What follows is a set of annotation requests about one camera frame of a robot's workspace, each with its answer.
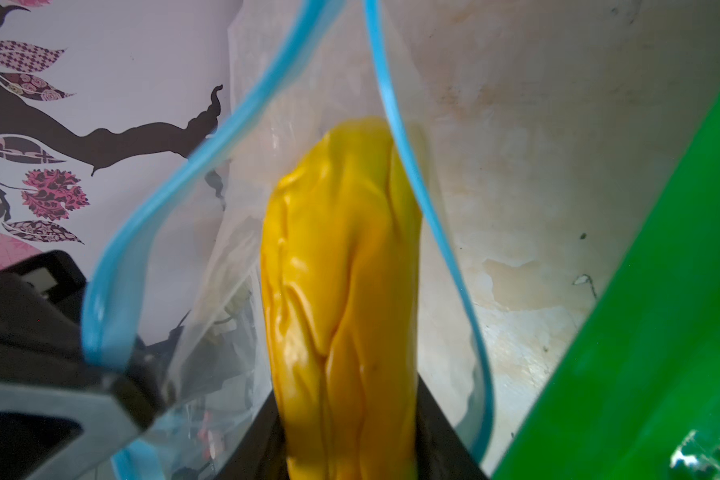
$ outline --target yellow object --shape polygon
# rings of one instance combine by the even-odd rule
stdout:
[[[414,478],[421,225],[380,118],[330,130],[272,193],[262,296],[292,480]]]

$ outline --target dirty surface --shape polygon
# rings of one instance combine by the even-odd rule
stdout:
[[[387,5],[437,101],[440,187],[494,374],[492,472],[720,90],[720,0],[412,3]],[[422,266],[419,365],[454,421],[472,360],[443,268]]]

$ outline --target green plastic object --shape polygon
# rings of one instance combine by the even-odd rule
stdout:
[[[720,478],[720,96],[494,480]]]

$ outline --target tree branch decal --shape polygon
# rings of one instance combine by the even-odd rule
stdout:
[[[18,3],[27,6],[41,6],[48,2],[45,0],[19,0]],[[7,15],[14,11],[29,12],[30,10],[19,5],[3,6],[0,4],[0,27],[4,24]],[[67,157],[90,165],[93,167],[92,174],[94,174],[101,168],[111,167],[117,162],[137,155],[169,151],[187,158],[218,125],[221,103],[217,94],[222,89],[221,85],[211,91],[208,108],[189,120],[185,128],[156,122],[129,128],[119,133],[98,128],[89,134],[77,135],[45,112],[37,110],[31,105],[33,101],[63,100],[70,96],[70,94],[51,87],[43,79],[30,74],[30,72],[45,70],[56,62],[63,52],[63,50],[49,50],[22,42],[0,42],[0,67],[8,67],[18,72],[0,72],[0,149],[5,150],[0,151],[0,158],[24,163],[62,161],[54,159],[39,146],[39,144],[44,144]],[[31,147],[33,142],[26,138],[33,139],[34,143],[38,144],[37,147]],[[6,146],[6,142],[13,142],[12,145],[15,148],[12,148],[11,145]],[[218,180],[209,181],[209,184],[216,190],[216,196],[220,197],[222,186],[220,178]],[[28,195],[25,195],[24,204],[28,202],[26,198]],[[3,213],[4,220],[2,225],[5,226],[8,225],[5,222],[10,219],[10,205],[1,188],[0,204],[0,213]],[[39,231],[41,226],[45,229],[42,235],[31,234],[27,230],[31,227]],[[73,238],[69,237],[68,232],[63,228],[53,230],[50,226],[40,225],[37,222],[26,225],[23,223],[11,224],[10,228],[6,227],[6,229],[14,235],[18,235],[17,232],[21,230],[22,238],[36,241],[61,241],[54,239],[62,237],[66,240],[77,239],[72,234],[69,235],[72,235]]]

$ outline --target plastic wrap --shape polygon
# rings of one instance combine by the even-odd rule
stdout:
[[[430,387],[449,420],[461,422],[457,433],[479,462],[493,415],[488,360],[438,207],[430,103],[400,37],[375,0],[306,0],[300,7],[266,0],[243,4],[230,44],[231,118],[130,218],[86,293],[86,360],[124,370],[145,308],[145,275],[156,261],[150,248],[170,234],[161,227],[182,199],[211,168],[229,161],[216,243],[163,376],[172,407],[117,454],[116,471],[121,478],[170,478],[190,468],[205,478],[234,451],[271,389],[258,267],[269,195],[327,130],[367,116],[388,120],[429,225],[422,231],[421,277],[422,285],[438,289],[438,303],[420,291],[420,329],[461,335],[457,352],[452,344],[420,348],[420,373],[425,380],[446,375],[471,383],[472,394],[459,398],[447,384]]]

